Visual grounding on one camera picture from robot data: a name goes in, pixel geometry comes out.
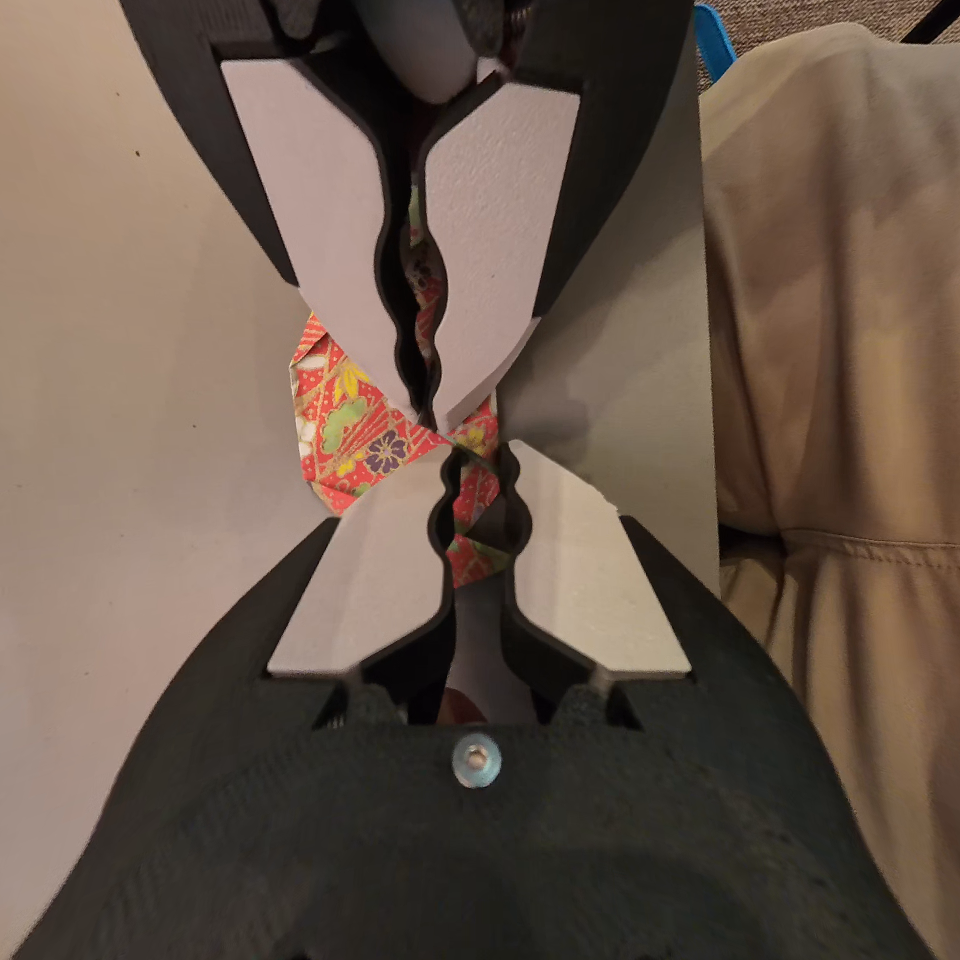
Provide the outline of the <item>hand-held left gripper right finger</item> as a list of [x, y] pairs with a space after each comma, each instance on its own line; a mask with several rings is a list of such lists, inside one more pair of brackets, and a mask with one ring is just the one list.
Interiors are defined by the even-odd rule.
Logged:
[[501, 647], [529, 687], [678, 680], [691, 664], [617, 507], [523, 440], [500, 449]]

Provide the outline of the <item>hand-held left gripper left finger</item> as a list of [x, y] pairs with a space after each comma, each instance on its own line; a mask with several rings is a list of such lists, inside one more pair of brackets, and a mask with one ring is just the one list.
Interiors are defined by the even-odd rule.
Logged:
[[345, 511], [270, 656], [271, 676], [347, 678], [439, 613], [443, 562], [428, 521], [454, 452], [430, 450]]

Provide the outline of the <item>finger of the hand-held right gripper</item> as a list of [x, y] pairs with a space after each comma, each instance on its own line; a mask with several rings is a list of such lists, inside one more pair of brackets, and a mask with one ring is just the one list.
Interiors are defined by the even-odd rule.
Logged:
[[419, 198], [446, 284], [429, 394], [439, 434], [496, 389], [539, 322], [580, 101], [492, 73], [442, 110], [424, 143]]
[[402, 254], [412, 98], [366, 57], [235, 59], [221, 69], [303, 300], [416, 423], [425, 361]]

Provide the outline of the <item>red floral origami paper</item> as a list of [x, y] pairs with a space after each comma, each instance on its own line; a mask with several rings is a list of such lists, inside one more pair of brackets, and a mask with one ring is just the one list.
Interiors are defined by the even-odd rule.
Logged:
[[507, 555], [470, 538], [474, 522], [499, 494], [497, 401], [491, 394], [452, 433], [417, 426], [392, 406], [353, 359], [310, 314], [290, 364], [303, 479], [335, 517], [397, 470], [440, 447], [467, 452], [453, 506], [447, 549], [455, 587], [505, 569]]

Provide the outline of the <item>blue plastic object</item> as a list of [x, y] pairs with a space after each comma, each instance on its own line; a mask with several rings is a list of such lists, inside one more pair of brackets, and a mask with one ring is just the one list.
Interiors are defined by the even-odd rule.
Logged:
[[731, 69], [738, 54], [714, 6], [702, 2], [694, 4], [693, 25], [702, 68], [709, 82], [715, 84]]

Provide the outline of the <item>person's beige clothing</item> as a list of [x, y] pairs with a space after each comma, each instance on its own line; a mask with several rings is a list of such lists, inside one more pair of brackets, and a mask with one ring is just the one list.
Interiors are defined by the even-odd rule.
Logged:
[[958, 958], [958, 44], [793, 34], [700, 115], [722, 598]]

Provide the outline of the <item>black bar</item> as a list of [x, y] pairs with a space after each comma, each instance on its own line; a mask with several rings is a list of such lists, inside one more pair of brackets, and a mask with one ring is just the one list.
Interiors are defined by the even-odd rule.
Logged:
[[928, 45], [935, 42], [959, 19], [959, 1], [937, 1], [918, 22], [906, 32], [902, 43]]

